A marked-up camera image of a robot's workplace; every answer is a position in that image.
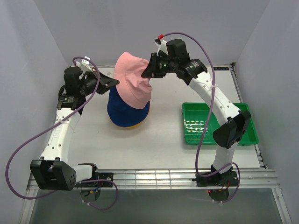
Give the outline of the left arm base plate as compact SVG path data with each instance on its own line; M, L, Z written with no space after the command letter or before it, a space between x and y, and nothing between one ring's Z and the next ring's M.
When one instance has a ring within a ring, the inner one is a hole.
M114 173L112 172L104 172L104 173L96 173L95 177L92 177L88 180L101 180L101 181L93 181L86 182L84 180L75 185L76 188L111 188L114 185L112 182L114 181Z

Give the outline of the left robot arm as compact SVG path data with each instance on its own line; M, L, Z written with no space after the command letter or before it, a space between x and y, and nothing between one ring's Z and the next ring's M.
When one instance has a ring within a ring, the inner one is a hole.
M31 173L40 189L72 190L76 184L85 182L95 186L99 182L97 166L80 163L74 167L68 164L68 151L73 133L83 112L83 104L93 91L105 94L119 84L119 81L101 74L94 69L83 71L72 66L64 70L65 84L58 93L56 123L48 143L38 160L32 160Z

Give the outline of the blue beanie hat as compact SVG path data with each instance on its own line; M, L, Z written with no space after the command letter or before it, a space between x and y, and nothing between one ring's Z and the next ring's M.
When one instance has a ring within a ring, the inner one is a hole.
M150 102L143 109L136 109L121 99L116 87L110 90L107 113L115 125L120 127L136 126L147 118L149 111Z

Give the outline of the pink hat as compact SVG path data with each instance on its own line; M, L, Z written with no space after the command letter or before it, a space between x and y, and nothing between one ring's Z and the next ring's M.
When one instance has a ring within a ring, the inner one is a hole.
M124 52L114 68L114 79L120 83L116 89L121 99L135 109L143 109L151 99L152 87L148 78L143 78L149 61Z

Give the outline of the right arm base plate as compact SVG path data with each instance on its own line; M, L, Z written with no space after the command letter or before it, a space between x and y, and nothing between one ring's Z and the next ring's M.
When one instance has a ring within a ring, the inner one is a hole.
M235 171L227 171L223 174L217 173L210 177L196 175L192 181L196 182L197 187L220 187L228 185L236 187L239 179Z

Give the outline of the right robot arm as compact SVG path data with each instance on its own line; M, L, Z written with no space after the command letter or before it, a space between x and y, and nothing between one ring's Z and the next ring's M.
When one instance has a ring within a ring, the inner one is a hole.
M163 78L174 73L209 106L206 122L214 115L220 125L212 134L217 146L216 155L211 171L197 172L194 180L201 184L222 185L232 176L235 148L247 131L251 114L240 110L225 96L215 83L215 74L210 74L199 59L190 58L183 40L167 42L161 36L155 42L158 50L151 54L142 77Z

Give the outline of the yellow bucket hat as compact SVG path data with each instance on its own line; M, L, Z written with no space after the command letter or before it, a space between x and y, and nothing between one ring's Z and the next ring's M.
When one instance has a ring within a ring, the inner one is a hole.
M141 124L143 123L143 121L135 124L135 125L132 125L132 126L118 126L118 128L121 128L121 129L124 129L124 130L129 130L129 129L134 129L134 128L137 128L138 126L140 126Z

